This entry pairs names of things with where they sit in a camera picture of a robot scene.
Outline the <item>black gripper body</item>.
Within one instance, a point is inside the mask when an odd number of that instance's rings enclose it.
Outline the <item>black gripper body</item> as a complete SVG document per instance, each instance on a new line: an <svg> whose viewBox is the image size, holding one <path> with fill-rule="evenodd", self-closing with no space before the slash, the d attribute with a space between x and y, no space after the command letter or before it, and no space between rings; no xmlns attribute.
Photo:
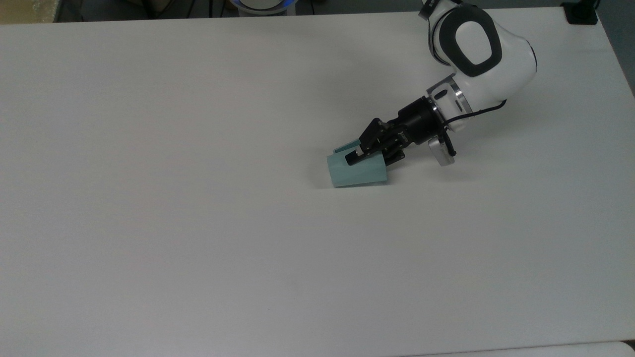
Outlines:
<svg viewBox="0 0 635 357"><path fill-rule="evenodd" d="M441 144L446 142L442 118L428 97L420 97L399 110L397 117L388 121L388 137L401 142L404 147L420 145L433 138L437 138Z"/></svg>

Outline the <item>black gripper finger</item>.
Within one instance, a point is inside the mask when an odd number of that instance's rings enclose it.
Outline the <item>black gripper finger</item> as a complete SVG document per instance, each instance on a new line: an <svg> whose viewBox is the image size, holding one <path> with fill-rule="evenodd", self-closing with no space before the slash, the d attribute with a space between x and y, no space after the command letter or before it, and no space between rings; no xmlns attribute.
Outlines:
<svg viewBox="0 0 635 357"><path fill-rule="evenodd" d="M403 150L395 151L371 151L363 149L362 145L356 145L354 149L346 154L346 163L349 166L361 164L370 161L378 166L390 166L405 158Z"/></svg>
<svg viewBox="0 0 635 357"><path fill-rule="evenodd" d="M395 127L379 118L373 119L359 136L359 155L371 155L397 143Z"/></svg>

